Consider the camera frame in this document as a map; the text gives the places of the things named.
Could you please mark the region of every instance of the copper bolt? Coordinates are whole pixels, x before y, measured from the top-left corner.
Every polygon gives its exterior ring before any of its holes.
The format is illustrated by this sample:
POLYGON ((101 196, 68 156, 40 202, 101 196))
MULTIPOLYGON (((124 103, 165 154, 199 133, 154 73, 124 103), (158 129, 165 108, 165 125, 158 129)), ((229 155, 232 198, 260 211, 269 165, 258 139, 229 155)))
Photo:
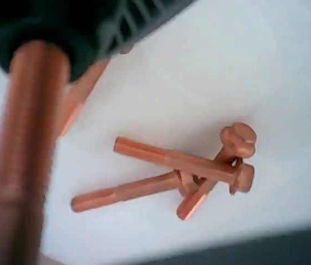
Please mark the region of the copper bolt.
POLYGON ((68 57, 43 41, 22 45, 10 64, 0 128, 0 264, 35 264, 68 57))
POLYGON ((76 196, 71 201, 71 207, 77 212, 86 211, 125 200, 177 189, 180 186, 181 180, 178 174, 172 171, 160 176, 76 196))
MULTIPOLYGON (((231 127, 225 127, 221 132, 221 140, 223 148, 215 158, 217 162, 231 165, 236 157, 248 158, 255 152, 256 133, 246 124, 234 123, 231 127)), ((253 166, 246 164, 240 166, 241 170, 238 178, 230 184, 231 194, 234 194, 237 190, 248 192, 252 185, 253 166)), ((194 194, 189 195, 181 202, 176 211, 178 217, 182 220, 188 219, 217 183, 211 179, 205 179, 194 194)))
POLYGON ((72 126, 85 101, 93 91, 95 84, 105 71, 110 59, 104 59, 91 65, 87 72, 77 80, 63 97, 62 118, 59 135, 63 136, 72 126))
POLYGON ((125 137, 118 137, 116 139, 114 151, 140 160, 209 178, 213 181, 233 183, 236 179, 236 169, 231 165, 189 155, 180 151, 146 145, 125 137))

